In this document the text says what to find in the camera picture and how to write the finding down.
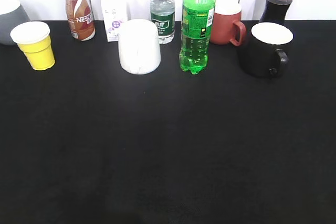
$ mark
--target white carton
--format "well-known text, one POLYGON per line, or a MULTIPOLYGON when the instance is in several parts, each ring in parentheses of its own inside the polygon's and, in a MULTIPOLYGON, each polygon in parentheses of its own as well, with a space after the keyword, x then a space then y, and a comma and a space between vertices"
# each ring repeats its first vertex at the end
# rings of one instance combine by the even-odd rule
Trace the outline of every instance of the white carton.
POLYGON ((107 41, 118 41, 118 30, 127 18, 126 0, 101 0, 107 41))

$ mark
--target mug handle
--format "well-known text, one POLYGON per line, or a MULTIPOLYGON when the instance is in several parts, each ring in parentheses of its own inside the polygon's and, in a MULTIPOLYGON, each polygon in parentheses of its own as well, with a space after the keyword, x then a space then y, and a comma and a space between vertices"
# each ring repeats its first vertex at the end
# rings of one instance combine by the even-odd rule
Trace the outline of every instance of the mug handle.
POLYGON ((233 22, 233 24, 239 28, 239 30, 240 30, 240 38, 239 38, 239 41, 237 41, 235 38, 233 38, 233 39, 230 40, 230 42, 233 45, 235 45, 236 47, 239 47, 244 42, 244 40, 245 40, 246 27, 245 27, 245 25, 242 22, 240 22, 238 20, 235 20, 233 22))
POLYGON ((286 65, 288 64, 288 56, 282 49, 275 50, 275 53, 278 55, 280 59, 279 69, 271 68, 269 70, 271 77, 281 76, 284 73, 286 65))

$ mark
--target green label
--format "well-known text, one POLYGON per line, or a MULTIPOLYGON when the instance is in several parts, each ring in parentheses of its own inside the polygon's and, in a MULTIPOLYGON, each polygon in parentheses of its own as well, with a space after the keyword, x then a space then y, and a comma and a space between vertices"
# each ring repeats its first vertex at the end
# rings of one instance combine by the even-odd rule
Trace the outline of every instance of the green label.
POLYGON ((192 10, 183 6, 182 32, 192 39, 209 38, 211 35, 214 8, 211 10, 192 10))
POLYGON ((159 36, 169 36, 175 27, 175 13, 167 16, 159 16, 151 13, 151 21, 156 24, 159 36))

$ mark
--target red mug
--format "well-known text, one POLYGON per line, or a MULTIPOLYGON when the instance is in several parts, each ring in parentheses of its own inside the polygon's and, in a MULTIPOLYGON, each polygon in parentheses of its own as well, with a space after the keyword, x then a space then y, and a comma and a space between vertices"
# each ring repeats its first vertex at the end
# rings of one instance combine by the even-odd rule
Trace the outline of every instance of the red mug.
POLYGON ((216 6, 210 42, 218 45, 232 43, 240 46, 246 36, 246 27, 241 20, 242 6, 232 3, 216 6))

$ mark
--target brown bottle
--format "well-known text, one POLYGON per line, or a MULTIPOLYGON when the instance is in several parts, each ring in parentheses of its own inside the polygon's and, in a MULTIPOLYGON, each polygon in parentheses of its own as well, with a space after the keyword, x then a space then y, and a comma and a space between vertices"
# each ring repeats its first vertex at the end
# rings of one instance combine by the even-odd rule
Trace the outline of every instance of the brown bottle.
POLYGON ((96 30, 92 11, 86 0, 66 0, 66 12, 71 34, 78 40, 89 40, 96 30))

